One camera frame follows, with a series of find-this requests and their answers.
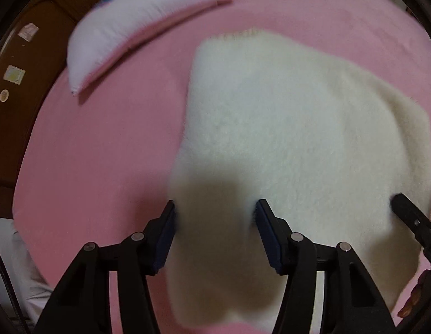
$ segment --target pink bedsheet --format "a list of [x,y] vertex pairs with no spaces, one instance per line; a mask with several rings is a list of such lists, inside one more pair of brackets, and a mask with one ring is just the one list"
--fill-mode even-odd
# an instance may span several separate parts
[[[64,71],[36,120],[13,208],[16,227],[50,284],[85,242],[120,242],[160,214],[195,49],[214,34],[251,27],[357,63],[413,97],[431,120],[431,41],[387,0],[237,0],[139,48],[94,91],[73,97]],[[181,329],[171,315],[164,274],[149,283],[165,334],[255,333],[243,325]],[[116,308],[113,300],[113,313]],[[118,334],[117,315],[113,322]]]

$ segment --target dark brown wood furniture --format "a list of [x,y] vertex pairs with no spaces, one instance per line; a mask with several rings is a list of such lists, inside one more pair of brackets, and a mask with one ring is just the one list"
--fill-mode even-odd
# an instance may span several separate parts
[[[34,121],[59,73],[77,22],[99,0],[29,0],[0,39],[0,216],[12,217],[13,189]],[[38,30],[31,41],[24,26]],[[20,84],[4,79],[7,69],[25,71]]]

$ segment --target fuzzy fabric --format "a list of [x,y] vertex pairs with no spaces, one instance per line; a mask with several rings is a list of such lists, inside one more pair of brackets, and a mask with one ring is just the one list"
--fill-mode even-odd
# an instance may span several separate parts
[[[194,59],[170,183],[179,212],[167,262],[176,318],[272,331],[286,278],[269,266],[253,224],[260,198],[313,242],[349,242],[392,308],[419,254],[391,213],[398,192],[430,213],[430,127],[413,100],[280,35],[207,40]],[[318,285],[313,332],[321,314]]]

